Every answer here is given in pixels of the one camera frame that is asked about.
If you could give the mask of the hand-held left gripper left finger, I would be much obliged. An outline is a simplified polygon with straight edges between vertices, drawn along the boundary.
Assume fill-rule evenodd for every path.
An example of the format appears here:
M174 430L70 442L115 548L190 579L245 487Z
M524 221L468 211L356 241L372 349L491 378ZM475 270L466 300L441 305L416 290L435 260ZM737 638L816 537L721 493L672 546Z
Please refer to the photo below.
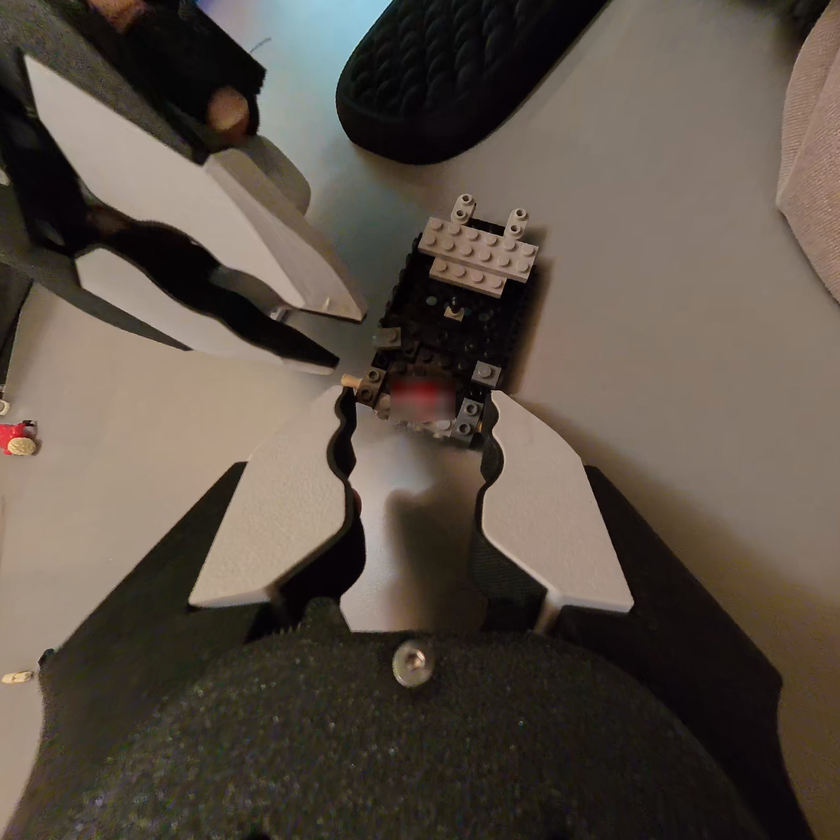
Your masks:
M291 629L310 602L340 602L366 560L350 483L355 428L355 394L336 385L257 447L196 578L190 607L264 606L278 628Z

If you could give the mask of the person's right forearm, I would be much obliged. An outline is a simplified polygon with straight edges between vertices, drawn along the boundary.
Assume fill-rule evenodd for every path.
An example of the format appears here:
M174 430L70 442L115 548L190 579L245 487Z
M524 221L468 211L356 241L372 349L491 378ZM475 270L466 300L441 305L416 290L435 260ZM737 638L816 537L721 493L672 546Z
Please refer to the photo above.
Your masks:
M485 139L522 104L604 1L394 1L335 93L349 140L430 165Z

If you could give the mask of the black toy brick car chassis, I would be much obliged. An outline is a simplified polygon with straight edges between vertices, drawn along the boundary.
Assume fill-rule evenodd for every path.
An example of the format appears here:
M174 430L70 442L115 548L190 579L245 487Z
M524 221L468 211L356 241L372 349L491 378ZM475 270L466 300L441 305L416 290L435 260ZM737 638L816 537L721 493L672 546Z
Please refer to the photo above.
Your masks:
M463 193L448 216L426 221L377 328L400 327L402 347L374 350L361 377L341 382L380 419L463 448L477 445L487 398L501 387L539 252L524 239L526 208L500 225L478 219L476 207ZM496 389L471 381L477 361L502 369Z

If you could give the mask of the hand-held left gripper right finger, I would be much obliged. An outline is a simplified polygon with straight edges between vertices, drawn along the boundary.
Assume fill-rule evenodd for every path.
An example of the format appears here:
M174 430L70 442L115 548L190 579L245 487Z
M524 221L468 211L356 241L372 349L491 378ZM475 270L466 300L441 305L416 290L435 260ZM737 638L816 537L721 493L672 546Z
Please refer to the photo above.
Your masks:
M487 401L470 572L483 627L546 634L565 607L625 615L634 597L576 451L504 392Z

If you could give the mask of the grey desk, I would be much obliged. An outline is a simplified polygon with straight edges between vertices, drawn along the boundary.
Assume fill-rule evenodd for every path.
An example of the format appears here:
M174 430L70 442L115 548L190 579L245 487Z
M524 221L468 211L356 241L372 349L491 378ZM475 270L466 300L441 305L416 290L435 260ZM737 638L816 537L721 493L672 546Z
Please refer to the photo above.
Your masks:
M541 285L509 388L597 466L782 673L814 834L838 838L838 306L776 212L796 47L739 2L612 2L498 131L412 168L347 140L346 60L386 2L207 2L268 70L264 132L379 317L472 192L531 214ZM2 458L2 674L60 646L200 496L336 382L185 353L33 289Z

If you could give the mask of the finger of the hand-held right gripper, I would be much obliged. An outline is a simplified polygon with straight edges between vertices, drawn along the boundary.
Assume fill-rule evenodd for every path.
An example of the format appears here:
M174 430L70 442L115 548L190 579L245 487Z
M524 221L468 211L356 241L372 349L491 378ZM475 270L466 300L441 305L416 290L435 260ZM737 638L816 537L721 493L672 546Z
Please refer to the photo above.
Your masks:
M75 256L81 288L190 351L327 375L340 359L287 323L256 278L173 229L134 225Z
M39 120L95 197L179 230L291 308L364 320L348 270L306 219L306 178L273 143L258 136L197 164L36 58L24 67Z

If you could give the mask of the person's right hand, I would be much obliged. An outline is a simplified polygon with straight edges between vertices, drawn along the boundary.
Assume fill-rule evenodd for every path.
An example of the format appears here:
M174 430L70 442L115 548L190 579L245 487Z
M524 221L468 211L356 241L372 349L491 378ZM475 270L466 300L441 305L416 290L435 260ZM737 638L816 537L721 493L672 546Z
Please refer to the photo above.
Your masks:
M91 33L161 105L245 143L259 127L265 69L196 2L88 1Z

